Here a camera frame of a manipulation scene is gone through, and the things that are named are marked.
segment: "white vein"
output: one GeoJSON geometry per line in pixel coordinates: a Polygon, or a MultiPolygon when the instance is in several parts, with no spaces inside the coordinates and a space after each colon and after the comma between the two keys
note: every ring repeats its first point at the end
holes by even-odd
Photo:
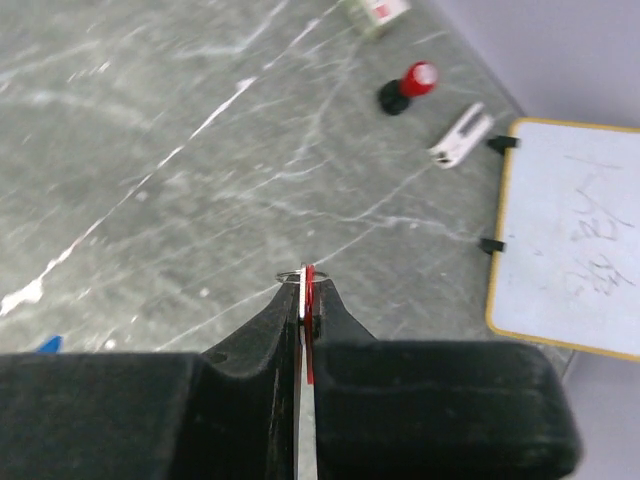
{"type": "Polygon", "coordinates": [[[195,50],[180,52],[176,55],[176,58],[212,57],[220,55],[237,55],[242,53],[271,26],[273,19],[287,6],[288,3],[289,0],[283,0],[276,5],[269,13],[267,13],[263,22],[258,25],[258,27],[249,36],[238,42],[236,45],[222,47],[205,46],[195,50]]]}
{"type": "Polygon", "coordinates": [[[322,118],[324,117],[324,114],[326,113],[327,109],[331,105],[331,102],[333,102],[333,99],[336,97],[336,95],[338,94],[342,86],[349,79],[349,65],[351,64],[353,57],[355,57],[356,52],[358,51],[358,48],[360,47],[360,45],[362,45],[362,41],[357,41],[351,47],[351,50],[349,51],[347,57],[342,62],[340,77],[338,78],[338,81],[329,92],[329,95],[327,95],[327,98],[325,98],[325,100],[322,102],[322,104],[320,105],[316,113],[313,115],[309,125],[309,129],[307,130],[307,133],[305,133],[302,139],[302,143],[296,149],[296,152],[293,158],[287,162],[287,165],[292,165],[302,160],[306,155],[309,147],[312,146],[311,145],[312,139],[320,133],[322,118]]]}
{"type": "MultiPolygon", "coordinates": [[[[251,84],[255,81],[254,78],[245,79],[236,85],[236,92],[225,102],[223,102],[210,116],[207,118],[204,123],[197,128],[189,137],[189,140],[198,135],[202,130],[207,128],[222,112],[224,112],[227,108],[231,106],[231,104],[243,93],[245,92],[251,84]]],[[[115,212],[123,203],[129,200],[138,190],[145,185],[149,179],[155,175],[162,167],[164,167],[169,160],[171,160],[174,156],[176,156],[182,149],[184,149],[185,145],[181,145],[175,148],[167,157],[158,163],[155,170],[151,173],[145,175],[142,180],[140,180],[133,188],[129,189],[127,194],[113,207],[109,209],[109,211],[96,220],[82,235],[76,238],[67,249],[65,249],[60,255],[56,258],[53,258],[47,264],[47,267],[38,275],[34,280],[30,281],[23,288],[16,290],[15,292],[6,294],[0,303],[0,317],[6,316],[8,313],[12,312],[16,307],[24,303],[37,303],[43,296],[43,280],[44,278],[57,266],[64,263],[74,252],[74,250],[89,236],[91,235],[96,228],[104,223],[104,221],[109,218],[113,212],[115,212]]]]}
{"type": "Polygon", "coordinates": [[[209,117],[202,123],[202,125],[200,125],[189,137],[189,140],[191,140],[192,138],[196,137],[200,132],[202,132],[202,130],[204,130],[205,128],[207,128],[209,125],[211,125],[211,123],[222,113],[224,112],[227,108],[229,108],[231,106],[231,104],[233,102],[235,102],[235,100],[242,95],[244,92],[247,91],[247,89],[253,85],[253,82],[255,82],[258,79],[258,77],[251,77],[251,78],[246,78],[244,80],[241,80],[240,82],[238,82],[238,84],[236,85],[236,93],[234,93],[226,102],[223,102],[218,108],[216,108],[213,113],[211,115],[209,115],[209,117]]]}
{"type": "Polygon", "coordinates": [[[276,288],[278,288],[280,286],[279,283],[276,283],[275,285],[271,285],[268,288],[265,288],[264,290],[260,290],[259,292],[256,292],[252,295],[249,295],[246,298],[243,298],[242,300],[234,303],[233,305],[231,305],[228,308],[225,308],[224,310],[222,310],[220,313],[214,315],[213,317],[209,318],[208,320],[205,320],[202,323],[199,323],[198,325],[195,325],[191,328],[189,328],[188,330],[185,330],[184,332],[182,332],[180,335],[177,335],[175,337],[173,337],[171,340],[169,340],[167,343],[164,343],[162,345],[160,345],[159,347],[156,347],[154,350],[157,352],[159,350],[164,350],[165,348],[167,348],[170,345],[173,345],[174,343],[176,343],[179,340],[182,340],[183,338],[197,332],[198,330],[206,327],[207,325],[215,322],[218,318],[220,318],[221,316],[223,316],[226,313],[229,313],[232,310],[235,310],[236,308],[250,302],[251,300],[258,298],[262,295],[265,295],[266,293],[269,293],[272,290],[275,290],[276,288]]]}
{"type": "Polygon", "coordinates": [[[309,20],[304,30],[302,30],[302,32],[300,32],[293,40],[291,40],[289,45],[287,45],[287,47],[280,53],[280,55],[278,55],[276,58],[274,58],[270,62],[265,63],[262,69],[269,70],[271,67],[273,67],[276,64],[276,62],[280,60],[282,57],[284,57],[291,48],[295,47],[300,42],[300,40],[302,40],[304,37],[309,35],[313,30],[315,30],[315,28],[320,24],[320,22],[322,22],[322,20],[324,20],[324,18],[327,17],[329,14],[331,14],[331,12],[333,12],[336,8],[338,8],[337,3],[332,7],[328,8],[327,10],[325,10],[324,13],[320,15],[318,18],[309,20]]]}
{"type": "Polygon", "coordinates": [[[430,35],[427,35],[424,38],[421,38],[420,40],[417,40],[417,41],[413,42],[413,44],[414,45],[420,45],[420,44],[423,44],[423,43],[427,43],[427,42],[430,42],[431,40],[435,40],[436,38],[443,37],[446,34],[447,34],[447,32],[444,32],[444,31],[434,32],[434,33],[432,33],[430,35]]]}
{"type": "Polygon", "coordinates": [[[46,65],[49,65],[51,63],[55,63],[58,62],[59,60],[62,60],[64,58],[67,57],[72,57],[80,52],[86,52],[87,50],[92,50],[95,47],[97,47],[100,44],[100,42],[87,42],[87,43],[83,43],[81,45],[78,45],[77,47],[73,47],[70,48],[68,50],[64,50],[60,53],[56,53],[53,55],[49,55],[48,57],[36,61],[36,62],[31,62],[28,63],[26,65],[22,65],[16,68],[13,68],[11,70],[6,70],[4,72],[0,72],[0,82],[4,82],[6,80],[10,80],[13,77],[15,77],[16,75],[19,74],[23,74],[23,73],[28,73],[28,72],[33,72],[35,70],[38,70],[46,65]]]}

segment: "yellow whiteboard frame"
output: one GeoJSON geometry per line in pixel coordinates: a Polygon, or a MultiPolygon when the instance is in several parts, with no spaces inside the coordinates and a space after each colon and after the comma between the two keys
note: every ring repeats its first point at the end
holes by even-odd
{"type": "MultiPolygon", "coordinates": [[[[629,128],[629,127],[612,127],[610,125],[598,125],[595,123],[580,123],[580,122],[562,122],[558,120],[550,120],[546,118],[537,118],[537,117],[522,117],[516,120],[509,127],[509,136],[518,137],[518,128],[520,125],[525,123],[542,123],[546,125],[559,125],[566,127],[578,127],[578,128],[589,128],[593,130],[609,130],[614,132],[626,132],[626,133],[640,133],[640,128],[629,128]]],[[[512,159],[512,149],[507,149],[507,152],[504,156],[504,168],[502,170],[502,181],[500,184],[500,202],[498,205],[498,218],[496,222],[496,235],[495,238],[500,241],[504,241],[504,222],[507,211],[507,194],[509,191],[509,186],[511,185],[511,171],[513,169],[513,159],[512,159]]],[[[536,343],[544,343],[546,345],[553,345],[554,347],[564,347],[570,348],[572,350],[579,350],[582,352],[596,353],[599,355],[606,355],[609,357],[620,358],[623,360],[631,360],[634,362],[640,362],[640,355],[630,355],[628,353],[620,353],[615,352],[613,350],[605,350],[601,348],[588,347],[585,345],[579,345],[574,343],[561,342],[558,340],[552,340],[550,338],[544,337],[536,337],[533,335],[525,335],[521,333],[509,332],[507,330],[502,330],[495,326],[493,323],[493,309],[495,306],[495,297],[496,297],[496,288],[498,282],[498,269],[500,266],[500,257],[501,253],[494,253],[491,257],[491,273],[489,274],[489,291],[487,293],[487,309],[485,312],[485,319],[487,325],[491,329],[492,332],[497,333],[498,335],[504,335],[507,337],[518,338],[520,340],[526,340],[530,342],[536,343]]]]}

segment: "key ring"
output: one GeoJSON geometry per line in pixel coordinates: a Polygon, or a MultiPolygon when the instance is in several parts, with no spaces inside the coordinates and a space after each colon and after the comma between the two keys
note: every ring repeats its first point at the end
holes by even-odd
{"type": "MultiPolygon", "coordinates": [[[[300,270],[278,273],[276,280],[280,283],[293,283],[298,285],[300,283],[300,270]]],[[[319,272],[318,270],[313,272],[313,283],[324,282],[325,280],[329,280],[329,275],[324,272],[319,272]]]]}

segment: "blue object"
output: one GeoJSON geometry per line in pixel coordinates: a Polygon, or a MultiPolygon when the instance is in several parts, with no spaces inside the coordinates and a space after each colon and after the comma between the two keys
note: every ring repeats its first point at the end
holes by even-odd
{"type": "Polygon", "coordinates": [[[62,337],[55,335],[40,345],[36,353],[58,353],[62,349],[62,337]]]}

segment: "gray marble surface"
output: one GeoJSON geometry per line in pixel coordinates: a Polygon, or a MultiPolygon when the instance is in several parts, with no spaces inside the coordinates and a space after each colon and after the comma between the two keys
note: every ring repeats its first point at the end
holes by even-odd
{"type": "Polygon", "coordinates": [[[1,9],[0,351],[203,350],[301,261],[378,337],[492,337],[475,244],[501,159],[441,171],[426,147],[474,101],[498,132],[515,114],[421,7],[373,43],[334,0],[1,9]],[[437,89],[380,113],[420,59],[437,89]]]}

